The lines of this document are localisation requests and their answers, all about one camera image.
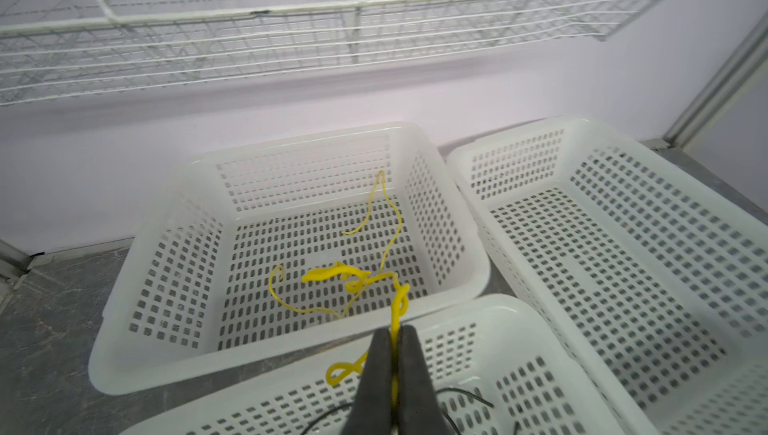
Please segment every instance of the metal wire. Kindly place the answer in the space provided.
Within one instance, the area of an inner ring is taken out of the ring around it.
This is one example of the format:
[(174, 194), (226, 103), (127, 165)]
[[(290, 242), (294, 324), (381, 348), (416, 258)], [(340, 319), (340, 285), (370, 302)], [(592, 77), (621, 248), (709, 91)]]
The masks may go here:
[(0, 105), (605, 39), (658, 0), (0, 0)]

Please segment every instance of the yellow string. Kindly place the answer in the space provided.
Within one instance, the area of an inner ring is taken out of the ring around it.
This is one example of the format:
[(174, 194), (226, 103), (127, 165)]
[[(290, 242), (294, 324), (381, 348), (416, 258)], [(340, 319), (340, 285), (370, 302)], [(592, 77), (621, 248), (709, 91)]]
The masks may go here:
[(278, 303), (280, 303), (281, 305), (283, 305), (283, 306), (284, 306), (285, 308), (287, 308), (288, 310), (291, 310), (291, 311), (295, 311), (297, 314), (309, 314), (309, 313), (311, 313), (311, 312), (313, 312), (313, 311), (324, 311), (324, 312), (326, 312), (326, 313), (329, 313), (329, 314), (331, 314), (331, 315), (336, 315), (336, 318), (340, 318), (340, 319), (341, 319), (341, 318), (343, 318), (343, 317), (342, 317), (342, 315), (341, 315), (339, 312), (337, 312), (337, 311), (334, 311), (334, 310), (331, 310), (330, 308), (325, 308), (325, 307), (314, 307), (314, 308), (309, 308), (309, 309), (307, 309), (307, 310), (302, 310), (302, 309), (300, 309), (300, 308), (294, 308), (294, 307), (292, 307), (292, 306), (288, 305), (286, 302), (282, 301), (282, 300), (280, 299), (280, 297), (278, 297), (278, 296), (277, 296), (277, 294), (275, 293), (275, 291), (274, 291), (274, 290), (273, 290), (273, 288), (272, 288), (272, 279), (275, 277), (275, 273), (276, 273), (278, 270), (281, 270), (281, 271), (282, 271), (282, 273), (280, 274), (280, 281), (283, 281), (283, 275), (286, 273), (286, 269), (285, 269), (285, 267), (283, 267), (283, 265), (277, 265), (277, 266), (275, 267), (275, 269), (274, 269), (274, 270), (272, 270), (272, 273), (270, 274), (270, 282), (269, 282), (269, 284), (268, 284), (268, 287), (269, 287), (269, 289), (270, 289), (270, 293), (271, 293), (271, 294), (272, 294), (272, 296), (275, 298), (275, 300), (277, 300), (277, 301), (278, 301)]
[[(285, 268), (283, 265), (278, 265), (275, 267), (274, 270), (272, 270), (272, 274), (270, 275), (269, 280), (269, 288), (270, 293), (272, 296), (277, 300), (281, 305), (283, 305), (285, 308), (291, 311), (295, 311), (296, 313), (300, 314), (307, 314), (313, 311), (324, 311), (326, 313), (330, 313), (332, 315), (335, 315), (337, 318), (344, 318), (347, 315), (347, 312), (352, 307), (352, 304), (357, 301), (357, 299), (362, 295), (363, 289), (367, 287), (370, 284), (374, 284), (377, 281), (384, 280), (386, 278), (391, 277), (392, 278), (392, 284), (395, 287), (395, 297), (392, 300), (392, 321), (391, 326), (389, 329), (389, 334), (392, 337), (392, 367), (397, 369), (397, 338), (398, 333), (400, 331), (400, 317), (404, 316), (406, 312), (408, 311), (408, 291), (411, 288), (410, 284), (404, 284), (400, 285), (397, 277), (397, 273), (394, 271), (388, 271), (386, 273), (383, 273), (384, 271), (384, 265), (386, 263), (387, 255), (389, 255), (389, 250), (392, 248), (392, 246), (397, 241), (398, 236), (400, 235), (400, 232), (402, 230), (402, 214), (400, 213), (400, 210), (395, 206), (394, 203), (392, 203), (392, 200), (389, 199), (389, 196), (386, 193), (386, 173), (381, 170), (378, 174), (376, 174), (376, 183), (373, 185), (373, 190), (371, 190), (371, 194), (368, 197), (368, 213), (366, 214), (365, 219), (363, 219), (362, 223), (357, 229), (354, 229), (352, 231), (343, 231), (342, 234), (344, 235), (354, 235), (358, 231), (362, 229), (368, 223), (368, 220), (371, 218), (371, 212), (372, 212), (372, 201), (373, 201), (373, 195), (376, 193), (376, 187), (379, 186), (379, 182), (382, 184), (382, 191), (384, 193), (384, 199), (386, 199), (387, 203), (389, 203), (389, 206), (392, 207), (392, 209), (397, 213), (397, 230), (395, 231), (395, 235), (392, 237), (392, 239), (389, 241), (389, 244), (386, 246), (382, 253), (382, 261), (379, 265), (379, 273), (378, 275), (374, 277), (369, 277), (371, 272), (370, 271), (364, 271), (360, 270), (360, 268), (350, 267), (349, 265), (344, 265), (341, 262), (336, 262), (331, 267), (325, 267), (325, 268), (312, 268), (312, 270), (306, 272), (306, 274), (301, 278), (302, 283), (308, 283), (311, 281), (320, 282), (324, 280), (328, 280), (332, 277), (335, 277), (337, 275), (340, 276), (342, 280), (346, 280), (349, 277), (356, 277), (357, 280), (351, 280), (344, 284), (344, 288), (350, 292), (351, 294), (354, 294), (355, 296), (352, 297), (352, 299), (347, 303), (347, 305), (344, 307), (344, 310), (340, 314), (337, 311), (331, 310), (329, 308), (325, 307), (314, 307), (306, 310), (302, 310), (299, 308), (292, 307), (288, 305), (286, 302), (282, 301), (276, 294), (275, 291), (272, 288), (272, 279), (274, 278), (275, 273), (278, 270), (282, 270), (282, 273), (280, 274), (280, 280), (283, 280), (283, 275), (285, 274)], [(345, 378), (347, 378), (352, 373), (362, 373), (362, 365), (366, 362), (368, 359), (368, 352), (363, 353), (362, 356), (355, 362), (355, 363), (349, 363), (349, 362), (339, 362), (339, 363), (333, 363), (330, 367), (328, 367), (328, 370), (326, 371), (326, 382), (328, 382), (329, 385), (335, 386), (339, 383), (341, 383)], [(333, 372), (341, 370), (342, 372), (338, 375), (334, 376)], [(396, 373), (392, 377), (392, 406), (396, 406), (397, 404), (397, 375)]]

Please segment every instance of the white plastic basket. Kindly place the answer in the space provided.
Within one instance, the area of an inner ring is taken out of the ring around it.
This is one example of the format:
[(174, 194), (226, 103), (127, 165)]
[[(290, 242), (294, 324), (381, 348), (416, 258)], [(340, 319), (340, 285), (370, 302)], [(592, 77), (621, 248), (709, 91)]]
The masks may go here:
[(386, 267), (410, 283), (406, 317), (479, 295), (488, 257), (456, 185), (414, 124), (382, 124), (214, 152), (188, 164), (149, 213), (104, 308), (88, 372), (127, 393), (234, 367), (389, 324), (391, 281), (367, 287), (350, 315), (338, 278), (302, 284), (336, 261), (376, 273), (397, 214), (374, 197), (380, 170), (404, 225)]
[(765, 433), (766, 226), (585, 120), (481, 138), (448, 165), (514, 293), (627, 429)]
[[(439, 394), (442, 408), (463, 433), (505, 435), (513, 432), (515, 421), (518, 435), (620, 433), (584, 371), (521, 301), (488, 295), (412, 325), (436, 390), (460, 387), (495, 405), (490, 409), (461, 394)], [(331, 363), (356, 360), (369, 345), (365, 337), (306, 358), (158, 415), (124, 435), (301, 433), (325, 411), (354, 400), (359, 377), (334, 388), (325, 383), (325, 371)], [(312, 433), (338, 433), (348, 412), (328, 417)]]

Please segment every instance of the floor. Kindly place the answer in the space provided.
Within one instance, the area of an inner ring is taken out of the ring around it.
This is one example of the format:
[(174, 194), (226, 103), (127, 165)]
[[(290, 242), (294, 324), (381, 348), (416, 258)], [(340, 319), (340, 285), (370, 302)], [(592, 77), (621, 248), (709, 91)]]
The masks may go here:
[[(661, 156), (768, 224), (768, 214), (677, 150)], [(88, 356), (101, 309), (128, 248), (80, 257), (49, 257), (30, 271), (0, 314), (0, 435), (116, 434), (149, 417), (326, 346), (266, 359), (123, 396), (107, 396), (88, 380)], [(512, 294), (495, 270), (485, 293)]]

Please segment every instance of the wire rack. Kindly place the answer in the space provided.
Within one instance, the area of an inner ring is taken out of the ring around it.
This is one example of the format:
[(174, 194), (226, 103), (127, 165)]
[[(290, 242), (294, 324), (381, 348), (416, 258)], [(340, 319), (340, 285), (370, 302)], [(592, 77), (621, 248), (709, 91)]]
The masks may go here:
[(659, 0), (0, 0), (0, 106), (605, 39)]

